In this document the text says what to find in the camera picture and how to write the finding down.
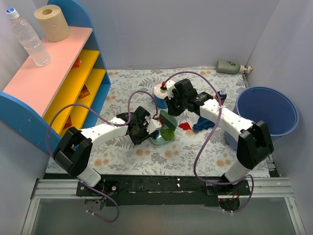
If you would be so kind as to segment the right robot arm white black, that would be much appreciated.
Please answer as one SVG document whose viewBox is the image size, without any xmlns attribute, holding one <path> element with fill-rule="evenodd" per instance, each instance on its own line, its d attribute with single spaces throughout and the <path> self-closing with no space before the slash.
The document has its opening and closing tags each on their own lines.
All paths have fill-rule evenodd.
<svg viewBox="0 0 313 235">
<path fill-rule="evenodd" d="M 216 182 L 224 193 L 234 194 L 239 189 L 238 182 L 274 151 L 269 128 L 264 121 L 245 119 L 208 93 L 197 93 L 189 79 L 179 82 L 167 80 L 162 83 L 162 88 L 167 91 L 165 101 L 170 115 L 177 117 L 188 110 L 214 122 L 215 127 L 224 129 L 237 141 L 237 160 Z"/>
</svg>

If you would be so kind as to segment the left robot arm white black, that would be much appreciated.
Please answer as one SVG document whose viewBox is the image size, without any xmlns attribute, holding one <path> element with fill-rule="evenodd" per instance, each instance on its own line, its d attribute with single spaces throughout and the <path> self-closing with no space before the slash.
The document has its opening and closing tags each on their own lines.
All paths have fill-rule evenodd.
<svg viewBox="0 0 313 235">
<path fill-rule="evenodd" d="M 98 146 L 118 137 L 128 135 L 135 144 L 149 137 L 147 132 L 150 113 L 139 106 L 135 112 L 122 113 L 114 117 L 112 124 L 100 124 L 78 130 L 69 128 L 53 152 L 54 161 L 71 177 L 85 184 L 94 196 L 104 190 L 100 174 L 89 164 L 91 152 Z"/>
</svg>

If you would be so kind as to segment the green paper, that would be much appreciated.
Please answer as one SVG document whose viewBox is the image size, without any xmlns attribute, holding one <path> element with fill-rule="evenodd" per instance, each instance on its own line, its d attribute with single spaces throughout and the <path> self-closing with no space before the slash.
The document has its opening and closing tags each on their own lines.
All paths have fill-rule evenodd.
<svg viewBox="0 0 313 235">
<path fill-rule="evenodd" d="M 175 130 L 171 128 L 162 128 L 160 130 L 161 136 L 166 140 L 166 141 L 172 141 L 175 138 Z"/>
</svg>

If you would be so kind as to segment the green hand brush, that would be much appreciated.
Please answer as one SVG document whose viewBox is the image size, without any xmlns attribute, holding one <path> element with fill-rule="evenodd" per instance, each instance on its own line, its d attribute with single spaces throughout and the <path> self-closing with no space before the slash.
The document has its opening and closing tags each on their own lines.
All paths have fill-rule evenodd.
<svg viewBox="0 0 313 235">
<path fill-rule="evenodd" d="M 172 115 L 169 115 L 165 110 L 160 111 L 158 118 L 163 126 L 167 126 L 171 129 L 176 129 L 178 126 L 176 118 Z"/>
</svg>

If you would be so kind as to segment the small dark blue scrap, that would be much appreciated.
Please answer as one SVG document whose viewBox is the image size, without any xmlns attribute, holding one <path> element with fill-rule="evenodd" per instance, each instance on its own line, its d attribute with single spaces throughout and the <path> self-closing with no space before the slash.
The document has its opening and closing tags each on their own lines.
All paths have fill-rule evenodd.
<svg viewBox="0 0 313 235">
<path fill-rule="evenodd" d="M 157 139 L 158 136 L 159 136 L 159 131 L 156 130 L 156 131 L 154 131 L 154 132 L 152 133 L 151 138 L 152 138 L 152 139 Z"/>
</svg>

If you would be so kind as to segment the green dustpan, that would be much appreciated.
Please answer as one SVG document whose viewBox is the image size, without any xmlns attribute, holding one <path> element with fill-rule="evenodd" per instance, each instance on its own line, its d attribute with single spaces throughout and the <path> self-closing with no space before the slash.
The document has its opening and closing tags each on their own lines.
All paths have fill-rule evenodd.
<svg viewBox="0 0 313 235">
<path fill-rule="evenodd" d="M 161 136 L 161 133 L 160 133 L 160 130 L 159 130 L 159 136 L 157 139 L 152 139 L 150 137 L 150 140 L 152 142 L 152 144 L 156 145 L 156 146 L 160 146 L 160 145 L 163 145 L 163 144 L 166 144 L 167 142 L 170 142 L 170 141 L 166 141 L 162 136 Z"/>
</svg>

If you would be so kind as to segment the dark blue paper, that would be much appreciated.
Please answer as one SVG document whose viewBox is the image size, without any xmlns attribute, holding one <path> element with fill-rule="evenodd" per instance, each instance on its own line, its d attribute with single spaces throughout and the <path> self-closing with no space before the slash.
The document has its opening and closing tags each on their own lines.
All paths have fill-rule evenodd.
<svg viewBox="0 0 313 235">
<path fill-rule="evenodd" d="M 214 122 L 203 118 L 203 117 L 199 117 L 198 121 L 196 124 L 193 125 L 193 130 L 196 132 L 202 131 L 202 130 L 208 130 L 209 128 L 213 128 L 215 125 Z"/>
</svg>

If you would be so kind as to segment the red paper scrap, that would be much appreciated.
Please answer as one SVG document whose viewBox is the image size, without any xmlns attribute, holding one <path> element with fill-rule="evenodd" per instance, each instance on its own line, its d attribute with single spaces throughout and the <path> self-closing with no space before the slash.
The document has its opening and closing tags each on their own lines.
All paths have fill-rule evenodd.
<svg viewBox="0 0 313 235">
<path fill-rule="evenodd" d="M 179 128 L 181 128 L 182 130 L 191 130 L 191 126 L 188 122 L 184 122 L 179 124 Z"/>
</svg>

